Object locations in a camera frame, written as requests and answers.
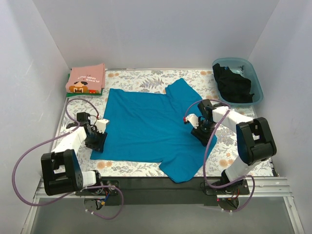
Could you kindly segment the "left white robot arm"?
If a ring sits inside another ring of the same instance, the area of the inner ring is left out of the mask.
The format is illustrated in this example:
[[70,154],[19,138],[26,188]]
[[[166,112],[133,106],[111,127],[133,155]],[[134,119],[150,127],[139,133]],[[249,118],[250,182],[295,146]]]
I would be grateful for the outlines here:
[[77,120],[67,125],[67,135],[57,147],[41,157],[44,189],[47,195],[77,192],[89,186],[102,184],[97,170],[82,171],[77,154],[82,145],[102,153],[109,124],[107,119],[97,119],[94,124],[90,114],[81,112]]

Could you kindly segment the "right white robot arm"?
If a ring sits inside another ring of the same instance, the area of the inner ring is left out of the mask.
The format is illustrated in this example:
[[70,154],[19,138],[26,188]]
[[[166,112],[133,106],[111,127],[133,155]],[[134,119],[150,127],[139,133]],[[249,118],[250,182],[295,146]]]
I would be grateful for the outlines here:
[[215,99],[195,102],[201,116],[185,113],[183,121],[191,124],[192,135],[206,148],[204,159],[208,158],[209,147],[220,125],[236,134],[238,157],[225,169],[218,185],[206,184],[216,190],[239,183],[259,163],[277,153],[277,148],[268,121],[264,117],[244,116],[227,103]]

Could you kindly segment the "blue t shirt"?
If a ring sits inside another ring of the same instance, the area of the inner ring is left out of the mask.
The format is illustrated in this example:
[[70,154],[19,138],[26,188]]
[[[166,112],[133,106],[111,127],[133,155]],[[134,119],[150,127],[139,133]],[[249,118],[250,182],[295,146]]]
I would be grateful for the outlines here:
[[156,162],[174,182],[191,180],[211,152],[183,122],[187,110],[200,115],[194,106],[199,100],[182,78],[168,85],[164,94],[111,89],[104,112],[109,124],[103,152],[92,152],[91,159]]

